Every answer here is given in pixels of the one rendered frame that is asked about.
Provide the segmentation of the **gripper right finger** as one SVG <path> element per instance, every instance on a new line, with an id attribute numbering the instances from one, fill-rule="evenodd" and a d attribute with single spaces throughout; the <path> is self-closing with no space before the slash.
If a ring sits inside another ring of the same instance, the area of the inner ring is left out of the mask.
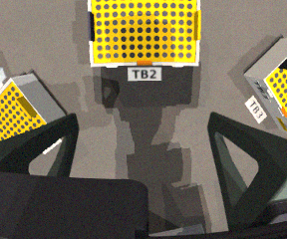
<path id="1" fill-rule="evenodd" d="M 248 228 L 269 204 L 287 200 L 286 138 L 216 112 L 210 113 L 207 131 L 228 231 Z M 224 136 L 258 163 L 249 187 L 230 156 Z"/>

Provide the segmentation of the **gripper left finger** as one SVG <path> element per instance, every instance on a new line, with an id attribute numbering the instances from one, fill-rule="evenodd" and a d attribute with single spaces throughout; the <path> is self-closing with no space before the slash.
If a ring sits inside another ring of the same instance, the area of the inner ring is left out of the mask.
<path id="1" fill-rule="evenodd" d="M 63 138 L 47 176 L 70 177 L 79 134 L 75 113 L 0 140 L 0 172 L 29 173 L 30 162 Z"/>

